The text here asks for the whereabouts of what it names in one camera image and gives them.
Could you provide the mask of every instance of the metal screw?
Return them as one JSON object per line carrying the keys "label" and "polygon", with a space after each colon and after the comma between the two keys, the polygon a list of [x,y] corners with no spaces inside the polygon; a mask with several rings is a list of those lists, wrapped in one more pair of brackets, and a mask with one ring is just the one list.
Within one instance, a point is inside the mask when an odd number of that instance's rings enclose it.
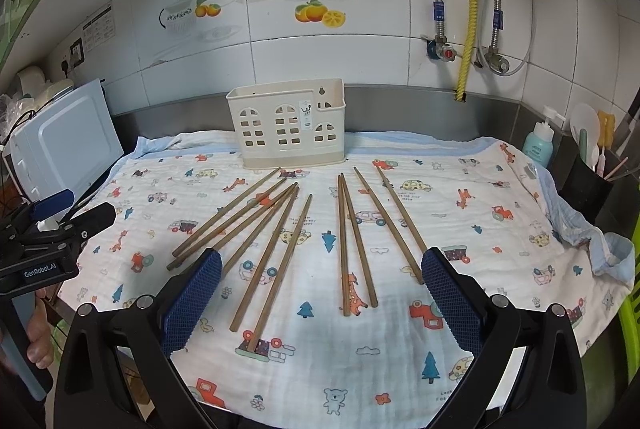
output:
{"label": "metal screw", "polygon": [[94,307],[91,305],[91,303],[84,303],[78,308],[78,315],[81,317],[86,317],[92,312],[93,309]]}
{"label": "metal screw", "polygon": [[149,308],[154,303],[154,298],[151,295],[143,295],[142,297],[138,297],[136,301],[136,306],[141,310],[145,308]]}
{"label": "metal screw", "polygon": [[551,305],[551,311],[554,313],[554,315],[558,316],[558,317],[564,317],[566,315],[566,311],[564,309],[564,306],[556,303],[556,304],[552,304]]}
{"label": "metal screw", "polygon": [[500,294],[491,297],[491,302],[495,306],[498,306],[498,308],[506,308],[507,306],[509,306],[509,300],[507,299],[507,297]]}

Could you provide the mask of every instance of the microwave oven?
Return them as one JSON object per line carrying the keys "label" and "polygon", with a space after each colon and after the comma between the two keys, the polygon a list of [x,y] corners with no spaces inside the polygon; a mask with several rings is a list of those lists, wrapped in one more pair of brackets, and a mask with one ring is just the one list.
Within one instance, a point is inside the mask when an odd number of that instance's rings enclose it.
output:
{"label": "microwave oven", "polygon": [[2,158],[18,191],[31,201],[69,189],[77,202],[122,154],[100,81],[94,80],[17,127]]}

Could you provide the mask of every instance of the label sticker on basket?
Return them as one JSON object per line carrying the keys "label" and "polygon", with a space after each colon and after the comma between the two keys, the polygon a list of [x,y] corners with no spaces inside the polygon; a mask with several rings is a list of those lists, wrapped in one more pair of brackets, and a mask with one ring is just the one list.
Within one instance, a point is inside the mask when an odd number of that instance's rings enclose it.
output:
{"label": "label sticker on basket", "polygon": [[300,127],[302,129],[313,129],[314,124],[311,120],[311,104],[310,100],[300,100],[298,108],[300,108]]}

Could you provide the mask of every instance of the yellow gas pipe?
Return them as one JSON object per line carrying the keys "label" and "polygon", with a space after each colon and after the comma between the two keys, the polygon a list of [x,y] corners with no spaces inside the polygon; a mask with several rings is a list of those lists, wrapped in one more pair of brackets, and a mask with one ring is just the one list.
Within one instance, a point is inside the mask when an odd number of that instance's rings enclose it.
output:
{"label": "yellow gas pipe", "polygon": [[473,54],[474,44],[476,43],[476,29],[478,28],[478,0],[469,0],[469,20],[466,28],[465,52],[462,56],[460,64],[460,73],[458,74],[458,85],[456,86],[456,100],[462,102],[465,88],[466,78],[469,74],[469,66],[471,65],[471,55]]}

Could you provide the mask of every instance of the metal backsplash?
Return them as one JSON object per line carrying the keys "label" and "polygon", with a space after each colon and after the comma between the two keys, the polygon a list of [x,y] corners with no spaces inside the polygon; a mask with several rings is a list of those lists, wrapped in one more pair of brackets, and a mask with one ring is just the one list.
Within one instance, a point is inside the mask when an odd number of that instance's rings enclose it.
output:
{"label": "metal backsplash", "polygon": [[[543,120],[520,102],[468,94],[466,102],[460,103],[454,101],[453,94],[411,86],[347,86],[345,130],[410,131],[459,141],[492,136],[522,148],[535,123]],[[234,129],[224,93],[147,107],[115,116],[113,124],[126,153],[133,151],[138,136],[160,138],[183,132]],[[578,149],[571,135],[554,129],[554,157],[549,170],[560,189]],[[617,161],[608,155],[607,169]],[[605,232],[630,237],[639,210],[638,181],[629,176],[615,183],[596,224]]]}

